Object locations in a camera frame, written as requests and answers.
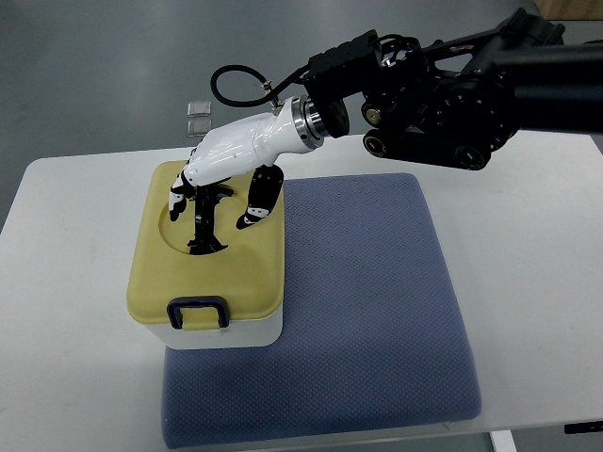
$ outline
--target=black cable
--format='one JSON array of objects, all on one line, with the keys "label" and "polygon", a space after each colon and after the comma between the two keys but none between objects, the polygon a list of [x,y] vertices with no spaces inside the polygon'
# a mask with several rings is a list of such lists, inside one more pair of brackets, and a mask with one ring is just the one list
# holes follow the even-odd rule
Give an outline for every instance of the black cable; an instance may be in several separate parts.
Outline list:
[{"label": "black cable", "polygon": [[251,106],[259,106],[263,105],[267,102],[270,102],[276,96],[278,96],[282,91],[284,91],[289,85],[292,83],[300,83],[300,76],[308,70],[309,65],[306,64],[301,68],[297,69],[290,76],[288,76],[285,80],[283,80],[280,84],[278,84],[270,93],[265,95],[264,97],[260,97],[258,99],[253,99],[250,101],[235,101],[233,99],[228,99],[224,97],[220,90],[218,89],[218,79],[221,75],[225,73],[239,72],[239,73],[248,73],[249,75],[254,76],[260,83],[266,83],[267,78],[262,75],[260,72],[256,71],[249,66],[244,66],[242,64],[229,64],[227,66],[222,66],[214,74],[211,76],[209,80],[209,87],[211,88],[211,92],[214,94],[216,99],[228,106],[236,106],[236,107],[251,107]]}]

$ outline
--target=gray floor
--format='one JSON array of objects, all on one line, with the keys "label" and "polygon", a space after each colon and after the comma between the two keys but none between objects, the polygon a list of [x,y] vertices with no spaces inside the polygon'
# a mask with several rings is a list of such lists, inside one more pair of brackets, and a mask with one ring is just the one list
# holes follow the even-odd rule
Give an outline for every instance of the gray floor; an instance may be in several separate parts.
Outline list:
[{"label": "gray floor", "polygon": [[[429,44],[491,28],[518,7],[536,12],[530,0],[0,0],[0,227],[26,166],[38,158],[195,145],[186,138],[186,105],[213,99],[208,81],[221,65],[248,64],[280,81],[308,57],[371,28]],[[568,43],[603,37],[600,22],[567,26]],[[248,78],[223,88],[236,98],[261,94]],[[367,130],[359,105],[358,97],[348,102],[355,134]],[[212,119],[219,126],[256,111],[264,108],[214,102]],[[595,142],[602,147],[601,137]],[[513,434],[520,452],[603,450],[600,434]],[[492,447],[476,435],[323,450]]]}]

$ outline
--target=black handle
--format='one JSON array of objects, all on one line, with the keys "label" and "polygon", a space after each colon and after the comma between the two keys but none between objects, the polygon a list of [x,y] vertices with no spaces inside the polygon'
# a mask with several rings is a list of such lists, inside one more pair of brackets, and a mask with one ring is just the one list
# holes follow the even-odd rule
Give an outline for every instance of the black handle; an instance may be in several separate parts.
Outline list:
[{"label": "black handle", "polygon": [[222,297],[180,297],[168,303],[168,317],[170,318],[171,327],[175,330],[182,329],[183,320],[180,310],[185,308],[215,308],[218,311],[220,328],[228,327],[230,322],[228,305]]}]

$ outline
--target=small metal piece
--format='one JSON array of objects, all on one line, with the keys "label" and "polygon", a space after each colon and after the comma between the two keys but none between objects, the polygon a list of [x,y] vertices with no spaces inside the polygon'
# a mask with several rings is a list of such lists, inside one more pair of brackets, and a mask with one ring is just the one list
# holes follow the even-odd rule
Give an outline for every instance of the small metal piece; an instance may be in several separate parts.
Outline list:
[{"label": "small metal piece", "polygon": [[211,114],[211,102],[192,101],[188,103],[187,116],[195,118],[198,116],[209,116]]},{"label": "small metal piece", "polygon": [[211,130],[211,120],[209,118],[199,118],[188,122],[187,137],[204,137]]},{"label": "small metal piece", "polygon": [[[272,92],[272,80],[267,80],[266,82],[264,82],[262,84],[262,89],[266,94],[270,94]],[[285,105],[285,103],[281,100],[278,95],[272,98],[270,104],[272,105],[272,112],[275,115],[278,115],[281,111],[281,108],[283,108],[283,105]]]},{"label": "small metal piece", "polygon": [[365,113],[367,121],[373,125],[379,125],[381,123],[381,111],[377,108],[369,108]]}]

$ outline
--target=white table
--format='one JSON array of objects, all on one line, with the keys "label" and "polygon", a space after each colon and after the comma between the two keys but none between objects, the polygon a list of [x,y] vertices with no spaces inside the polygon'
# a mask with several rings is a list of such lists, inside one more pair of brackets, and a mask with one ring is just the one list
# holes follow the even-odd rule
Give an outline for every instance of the white table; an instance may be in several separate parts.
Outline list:
[{"label": "white table", "polygon": [[[189,149],[42,159],[0,235],[0,438],[12,450],[165,450],[164,348],[125,308],[153,169]],[[199,450],[342,443],[603,419],[603,157],[519,133],[478,172],[380,160],[360,137],[279,159],[288,178],[411,172],[475,355],[483,410],[453,425]]]}]

